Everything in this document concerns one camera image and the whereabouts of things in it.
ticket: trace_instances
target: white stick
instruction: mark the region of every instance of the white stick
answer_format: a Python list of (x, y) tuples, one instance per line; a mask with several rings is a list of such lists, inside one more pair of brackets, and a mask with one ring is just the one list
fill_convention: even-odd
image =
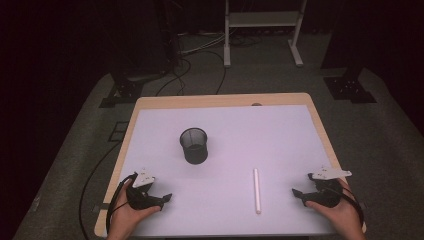
[(255, 202), (256, 202), (256, 213), (261, 214), (261, 197), (259, 195), (259, 173), (258, 169), (253, 169), (253, 175), (255, 178)]

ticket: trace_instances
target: floor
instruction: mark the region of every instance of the floor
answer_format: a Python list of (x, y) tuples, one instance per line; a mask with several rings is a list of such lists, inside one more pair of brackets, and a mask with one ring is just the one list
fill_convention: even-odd
[[(384, 81), (367, 69), (359, 81), (376, 103), (353, 104), (332, 98), (323, 78), (343, 70), (320, 69), (330, 34), (300, 35), (302, 68), (296, 67), (291, 57), (289, 37), (245, 39), (255, 44), (233, 47), (232, 65), (227, 69), (219, 57), (221, 46), (187, 56), (175, 69), (178, 75), (187, 72), (181, 77), (183, 82), (177, 79), (158, 92), (175, 78), (169, 74), (147, 83), (141, 96), (209, 95), (218, 90), (218, 94), (310, 94), (341, 166), (353, 173), (349, 179), (352, 190), (367, 206), (367, 238), (420, 239), (424, 235), (423, 136), (391, 97)], [(185, 36), (182, 41), (188, 50), (210, 38)], [(109, 136), (117, 122), (129, 121), (134, 107), (99, 108), (112, 85), (107, 74), (92, 90), (15, 239), (83, 239), (80, 203), (81, 222), (89, 239), (99, 239), (93, 228), (120, 147), (114, 147)]]

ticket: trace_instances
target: table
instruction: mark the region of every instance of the table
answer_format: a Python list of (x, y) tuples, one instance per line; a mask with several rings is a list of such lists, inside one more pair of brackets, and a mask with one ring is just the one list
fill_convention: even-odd
[(297, 50), (297, 39), (302, 26), (307, 0), (302, 0), (299, 11), (285, 12), (231, 12), (229, 0), (225, 0), (225, 43), (224, 66), (231, 66), (230, 28), (231, 27), (278, 27), (294, 26), (293, 39), (288, 40), (290, 51), (297, 67), (303, 66), (302, 58)]
[[(241, 95), (213, 95), (213, 96), (178, 96), (178, 97), (143, 97), (140, 98), (134, 108), (133, 115), (131, 117), (129, 127), (127, 130), (127, 134), (124, 138), (124, 142), (121, 147), (121, 151), (119, 153), (115, 169), (113, 171), (113, 174), (111, 176), (111, 180), (106, 192), (106, 196), (104, 198), (104, 203), (110, 203), (111, 198), (113, 196), (113, 193), (120, 181), (120, 177), (123, 171), (124, 163), (127, 155), (130, 155), (129, 150), (131, 150), (131, 140), (136, 139), (136, 136), (133, 136), (133, 132), (136, 130), (136, 122), (139, 118), (140, 111), (145, 110), (156, 110), (156, 109), (168, 109), (168, 110), (174, 110), (174, 109), (214, 109), (219, 107), (243, 107), (243, 106), (252, 106), (252, 105), (262, 105), (262, 106), (305, 106), (307, 109), (307, 112), (310, 114), (311, 121), (313, 123), (313, 127), (316, 129), (317, 137), (319, 138), (320, 142), (322, 143), (323, 151), (325, 152), (324, 155), (326, 155), (326, 158), (328, 159), (329, 165), (331, 165), (334, 168), (340, 168), (339, 162), (337, 160), (337, 157), (331, 147), (331, 143), (328, 139), (327, 134), (325, 133), (324, 127), (321, 123), (321, 120), (319, 118), (318, 112), (313, 104), (312, 99), (310, 96), (306, 93), (274, 93), (274, 94), (241, 94)], [(306, 172), (305, 170), (305, 183), (307, 181)], [(166, 177), (161, 176), (159, 177), (158, 183), (155, 182), (155, 184), (162, 184), (166, 181)], [(177, 203), (177, 197), (178, 192), (174, 192), (173, 198), (175, 198), (175, 202)], [(299, 209), (305, 209), (305, 211), (308, 211), (307, 208), (303, 208), (301, 206), (301, 202), (298, 199), (295, 199), (294, 197), (290, 197), (290, 201), (292, 201), (292, 204), (297, 204), (299, 206)], [(171, 212), (172, 205), (165, 205), (163, 214), (166, 214), (166, 210), (168, 209), (168, 212)], [(321, 216), (318, 214), (315, 216), (316, 219), (320, 219)], [(99, 217), (95, 226), (95, 233), (98, 236), (102, 236), (105, 233), (105, 219), (106, 219), (106, 210), (101, 210), (99, 213)], [(333, 230), (328, 228), (328, 223), (326, 223), (324, 220), (321, 220), (323, 231), (326, 233), (332, 232)], [(275, 232), (270, 233), (263, 233), (265, 235), (269, 234), (275, 234)], [(198, 234), (196, 233), (195, 236), (211, 236), (211, 234)], [(251, 236), (249, 233), (239, 233), (234, 234), (232, 232), (229, 233), (229, 235), (241, 235), (241, 236)], [(193, 236), (187, 233), (181, 233), (179, 236)]]

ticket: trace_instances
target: black cable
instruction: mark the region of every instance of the black cable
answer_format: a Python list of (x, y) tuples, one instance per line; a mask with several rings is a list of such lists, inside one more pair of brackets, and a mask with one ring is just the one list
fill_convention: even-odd
[(245, 37), (245, 36), (238, 36), (235, 35), (230, 39), (230, 44), (231, 47), (236, 47), (236, 48), (248, 48), (251, 47), (253, 45), (259, 44), (262, 42), (262, 38), (260, 36), (256, 36), (259, 40), (255, 40), (252, 37)]
[(187, 70), (185, 71), (185, 72), (183, 72), (183, 74), (181, 74), (181, 75), (177, 75), (177, 77), (175, 77), (175, 78), (173, 78), (173, 79), (171, 79), (171, 80), (169, 80), (167, 83), (165, 83), (157, 92), (156, 92), (156, 97), (157, 96), (159, 96), (159, 93), (166, 87), (166, 86), (168, 86), (168, 84), (170, 84), (170, 83), (172, 83), (173, 81), (175, 81), (175, 80), (177, 80), (177, 79), (179, 79), (179, 78), (181, 78), (182, 76), (184, 76), (185, 74), (187, 74), (189, 71), (190, 71), (190, 69), (191, 69), (191, 63), (188, 61), (188, 60), (186, 60), (186, 59), (181, 59), (181, 60), (183, 60), (183, 61), (185, 61), (185, 62), (187, 62), (188, 63), (188, 68), (187, 68)]
[(177, 96), (180, 94), (180, 92), (181, 92), (181, 96), (184, 96), (184, 88), (185, 88), (185, 82), (181, 79), (181, 76), (180, 75), (178, 75), (176, 72), (175, 72), (175, 68), (173, 69), (173, 71), (172, 71), (172, 73), (174, 74), (174, 76), (175, 77), (177, 77), (178, 78), (178, 80), (180, 81), (180, 91), (178, 91), (177, 92)]
[(218, 95), (219, 90), (221, 90), (222, 84), (224, 83), (225, 76), (227, 75), (227, 69), (224, 67), (224, 59), (221, 57), (221, 55), (219, 55), (216, 52), (205, 51), (205, 50), (203, 50), (203, 51), (195, 51), (195, 52), (186, 54), (185, 56), (190, 56), (190, 55), (197, 54), (197, 53), (210, 53), (210, 54), (214, 54), (215, 56), (219, 57), (219, 59), (221, 59), (222, 66), (223, 66), (223, 69), (224, 69), (224, 75), (222, 76), (221, 83), (219, 84), (218, 89), (215, 92), (215, 95)]
[(199, 37), (204, 37), (204, 38), (210, 38), (210, 39), (217, 39), (219, 37), (222, 36), (222, 32), (216, 32), (216, 33), (210, 33), (210, 34), (205, 34), (205, 33), (194, 33), (192, 35), (194, 36), (199, 36)]
[(113, 209), (113, 211), (112, 211), (112, 215), (113, 215), (113, 213), (116, 211), (116, 210), (118, 210), (118, 209), (120, 209), (121, 207), (123, 207), (123, 206), (125, 206), (125, 205), (127, 205), (129, 202), (127, 201), (127, 202), (125, 202), (125, 203), (123, 203), (123, 204), (121, 204), (121, 205), (119, 205), (118, 207), (116, 207), (115, 209)]
[(82, 202), (84, 199), (84, 194), (85, 194), (85, 190), (88, 186), (88, 183), (90, 182), (91, 178), (93, 177), (94, 172), (97, 170), (97, 168), (99, 167), (100, 163), (103, 162), (103, 160), (106, 159), (106, 157), (119, 145), (121, 144), (122, 141), (117, 142), (115, 145), (113, 145), (113, 147), (111, 149), (109, 149), (109, 151), (106, 152), (106, 154), (99, 160), (99, 162), (96, 164), (96, 166), (94, 167), (94, 169), (91, 171), (90, 176), (88, 177), (88, 179), (86, 180), (85, 184), (84, 184), (84, 188), (82, 190), (81, 193), (81, 197), (80, 197), (80, 201), (79, 201), (79, 207), (78, 207), (78, 218), (79, 218), (79, 224), (82, 230), (82, 233), (84, 235), (84, 238), (86, 240), (89, 240), (87, 232), (85, 231), (84, 225), (82, 223), (82, 215), (81, 215), (81, 207), (82, 207)]

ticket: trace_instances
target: finger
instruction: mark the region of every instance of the finger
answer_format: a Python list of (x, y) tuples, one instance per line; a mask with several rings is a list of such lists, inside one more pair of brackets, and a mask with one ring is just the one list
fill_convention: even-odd
[(143, 210), (140, 210), (138, 212), (138, 217), (140, 220), (147, 218), (149, 216), (151, 216), (152, 214), (159, 212), (160, 211), (160, 207), (159, 206), (153, 206), (153, 207), (149, 207)]
[(329, 218), (330, 214), (329, 214), (329, 210), (330, 208), (325, 207), (317, 202), (313, 202), (313, 201), (306, 201), (306, 206), (309, 208), (314, 209), (315, 211), (317, 211), (318, 213), (324, 215), (325, 217)]
[(127, 188), (131, 185), (131, 183), (133, 182), (133, 180), (130, 178), (130, 179), (128, 179), (126, 182), (125, 182), (125, 184), (124, 184), (124, 186), (122, 186), (122, 190), (127, 190)]

